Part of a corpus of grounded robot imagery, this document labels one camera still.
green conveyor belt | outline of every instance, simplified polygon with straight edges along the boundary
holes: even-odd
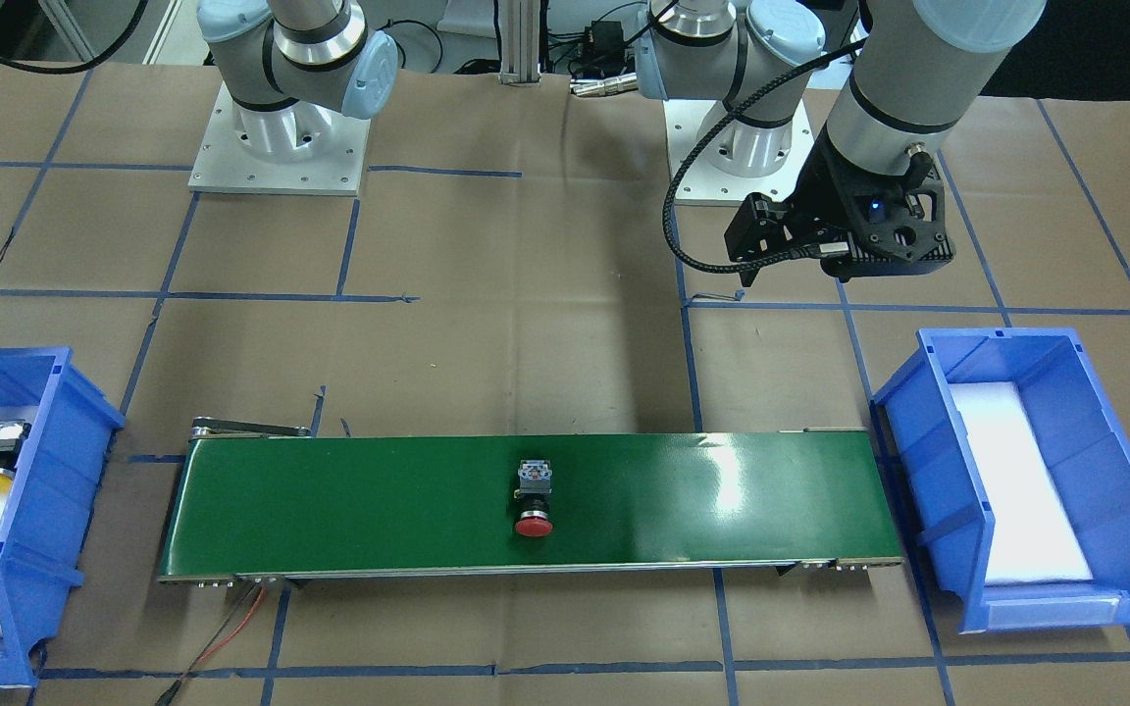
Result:
[[[514,533],[522,459],[550,535]],[[901,560],[866,433],[200,438],[160,581]]]

blue plastic bin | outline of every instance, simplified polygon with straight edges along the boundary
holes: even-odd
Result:
[[[887,411],[960,631],[1130,625],[1130,443],[1071,330],[922,330],[875,403]],[[949,384],[1009,382],[1093,579],[985,585],[992,505]]]
[[[0,496],[0,688],[37,683],[31,652],[54,637],[107,443],[123,417],[71,365],[71,349],[0,349],[0,420],[33,425]]]

red push button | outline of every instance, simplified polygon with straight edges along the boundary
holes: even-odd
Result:
[[[515,529],[521,537],[547,537],[547,533],[553,531],[553,524],[542,517],[525,517],[518,520],[512,529]]]

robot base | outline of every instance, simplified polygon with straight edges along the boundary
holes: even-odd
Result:
[[[677,173],[683,158],[695,147],[701,123],[714,103],[718,101],[666,101],[666,138],[671,177]],[[801,103],[792,117],[791,149],[774,174],[759,178],[737,177],[718,169],[702,156],[692,165],[687,177],[683,178],[673,202],[685,206],[739,206],[744,197],[754,191],[782,201],[782,198],[797,189],[799,171],[812,147],[814,136],[808,129],[808,114]]]
[[[194,158],[190,189],[215,193],[358,197],[368,121],[338,113],[331,113],[331,128],[323,138],[325,148],[318,149],[313,157],[296,162],[264,160],[240,143],[234,99],[225,85],[220,85],[203,143]]]

